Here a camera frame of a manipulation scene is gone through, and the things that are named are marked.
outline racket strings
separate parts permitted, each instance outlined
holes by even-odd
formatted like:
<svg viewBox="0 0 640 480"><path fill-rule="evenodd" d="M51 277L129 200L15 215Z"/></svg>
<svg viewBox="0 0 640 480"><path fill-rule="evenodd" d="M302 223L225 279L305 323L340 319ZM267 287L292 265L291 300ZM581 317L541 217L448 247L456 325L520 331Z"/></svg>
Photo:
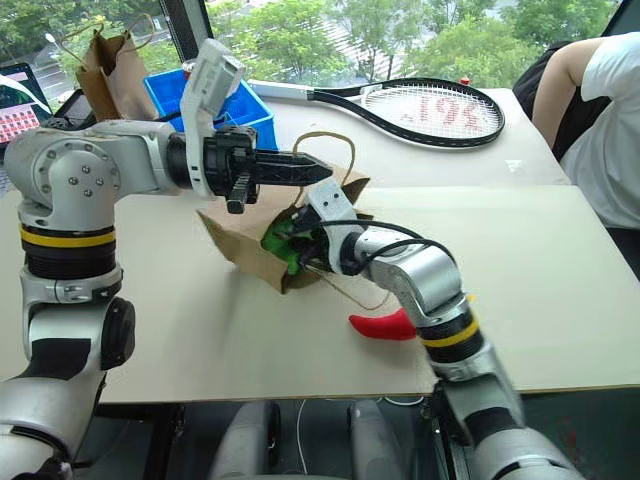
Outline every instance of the racket strings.
<svg viewBox="0 0 640 480"><path fill-rule="evenodd" d="M400 127L445 138L475 138L500 128L493 105L438 84L398 85L365 93L366 109Z"/></svg>

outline table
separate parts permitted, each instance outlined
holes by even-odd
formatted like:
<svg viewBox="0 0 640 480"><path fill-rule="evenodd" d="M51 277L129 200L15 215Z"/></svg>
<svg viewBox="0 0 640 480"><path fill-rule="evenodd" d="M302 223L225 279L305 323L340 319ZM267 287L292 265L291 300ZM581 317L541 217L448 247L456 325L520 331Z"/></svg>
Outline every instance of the table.
<svg viewBox="0 0 640 480"><path fill-rule="evenodd" d="M0 379L26 364L18 201L0 201ZM205 206L191 195L118 203L121 296L136 306L137 345L102 402L431 391L417 340L360 337L346 317L363 312L324 282L283 296L240 273L201 225ZM576 187L370 189L358 206L451 249L518 390L640 383L640 284ZM383 296L362 279L335 281L369 304Z"/></svg>
<svg viewBox="0 0 640 480"><path fill-rule="evenodd" d="M0 198L4 197L4 195L11 188L11 181L9 180L9 176L7 172L5 172L2 165L0 165Z"/></svg>
<svg viewBox="0 0 640 480"><path fill-rule="evenodd" d="M497 140L471 149L413 144L330 105L266 100L274 113L281 149L291 149L300 135L312 130L347 135L356 144L356 169L372 177L372 187L570 184L513 92L505 88L483 91L500 105L506 124ZM301 150L342 166L350 158L344 142L327 138L305 140Z"/></svg>

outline racket handle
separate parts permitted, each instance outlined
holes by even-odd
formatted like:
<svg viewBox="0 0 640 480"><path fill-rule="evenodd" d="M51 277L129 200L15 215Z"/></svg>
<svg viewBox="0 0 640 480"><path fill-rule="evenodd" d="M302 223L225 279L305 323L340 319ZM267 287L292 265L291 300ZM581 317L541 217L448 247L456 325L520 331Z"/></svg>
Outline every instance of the racket handle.
<svg viewBox="0 0 640 480"><path fill-rule="evenodd" d="M249 86L261 97L288 98L292 100L308 100L313 88L290 83L264 82L249 80Z"/></svg>

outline paper bag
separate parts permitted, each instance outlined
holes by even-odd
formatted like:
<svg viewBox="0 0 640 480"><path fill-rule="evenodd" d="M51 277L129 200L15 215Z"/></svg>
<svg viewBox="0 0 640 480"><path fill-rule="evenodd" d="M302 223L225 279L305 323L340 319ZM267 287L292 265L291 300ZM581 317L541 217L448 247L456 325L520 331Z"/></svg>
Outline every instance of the paper bag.
<svg viewBox="0 0 640 480"><path fill-rule="evenodd" d="M131 37L132 27L111 38L102 36L102 28L95 30L82 60L65 48L81 63L76 78L99 122L117 118L154 120L158 116L143 83L149 73L137 52L151 41L153 34L136 47Z"/></svg>
<svg viewBox="0 0 640 480"><path fill-rule="evenodd" d="M346 171L332 167L334 177L341 181ZM351 203L356 202L369 180L357 172L349 175L342 190ZM266 280L280 293L285 293L287 288L301 288L318 280L317 275L308 272L289 275L287 262L261 246L262 237L269 226L275 220L293 213L289 208L298 192L298 187L263 185L258 202L248 205L242 215L227 213L225 202L220 201L212 202L206 211L198 212L214 243L227 260L235 263L243 272Z"/></svg>

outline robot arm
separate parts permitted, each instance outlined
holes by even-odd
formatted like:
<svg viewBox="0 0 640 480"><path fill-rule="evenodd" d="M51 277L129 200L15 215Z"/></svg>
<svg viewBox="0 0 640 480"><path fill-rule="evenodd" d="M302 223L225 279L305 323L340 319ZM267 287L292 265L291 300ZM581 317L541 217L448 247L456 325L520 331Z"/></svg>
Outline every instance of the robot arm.
<svg viewBox="0 0 640 480"><path fill-rule="evenodd" d="M353 206L332 179L315 187L305 203L294 230L296 225L324 230L329 269L361 273L398 298L440 379L457 429L474 447L478 479L582 479L548 439L526 427L520 397L480 331L458 268L444 247L349 224L356 220Z"/></svg>
<svg viewBox="0 0 640 480"><path fill-rule="evenodd" d="M23 194L29 365L0 384L0 478L70 478L106 372L133 352L134 307L116 296L119 199L193 188L241 213L260 184L305 186L331 175L308 155L257 150L251 128L213 130L240 73L224 47L205 41L182 102L186 137L168 124L118 120L80 132L40 128L8 147L7 173Z"/></svg>

